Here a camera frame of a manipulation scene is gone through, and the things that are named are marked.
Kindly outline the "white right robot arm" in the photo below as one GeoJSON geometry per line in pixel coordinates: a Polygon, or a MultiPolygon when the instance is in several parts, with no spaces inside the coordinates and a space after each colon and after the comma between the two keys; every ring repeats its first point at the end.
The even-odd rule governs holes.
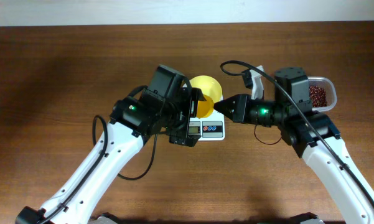
{"type": "Polygon", "coordinates": [[[309,96],[309,78],[302,68],[282,68],[270,82],[275,99],[237,94],[214,108],[234,123],[277,126],[282,140],[320,179],[346,223],[374,223],[374,190],[352,160],[340,131],[309,96]]]}

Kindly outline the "yellow plastic scoop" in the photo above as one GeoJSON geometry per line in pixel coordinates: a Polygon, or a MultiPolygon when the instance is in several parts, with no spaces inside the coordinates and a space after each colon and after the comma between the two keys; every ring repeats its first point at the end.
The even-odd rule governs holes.
{"type": "Polygon", "coordinates": [[[214,102],[211,97],[204,95],[205,101],[198,101],[196,117],[199,119],[207,118],[213,113],[214,102]]]}

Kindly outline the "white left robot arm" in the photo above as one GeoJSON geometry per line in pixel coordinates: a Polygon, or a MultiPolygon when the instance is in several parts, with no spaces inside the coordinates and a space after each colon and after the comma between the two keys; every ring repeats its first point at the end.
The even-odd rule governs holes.
{"type": "Polygon", "coordinates": [[[24,207],[16,223],[88,223],[103,194],[122,168],[150,138],[169,136],[172,144],[192,147],[199,137],[189,134],[201,89],[182,73],[159,65],[148,85],[134,88],[115,103],[109,121],[96,115],[103,134],[71,178],[38,210],[24,207]]]}

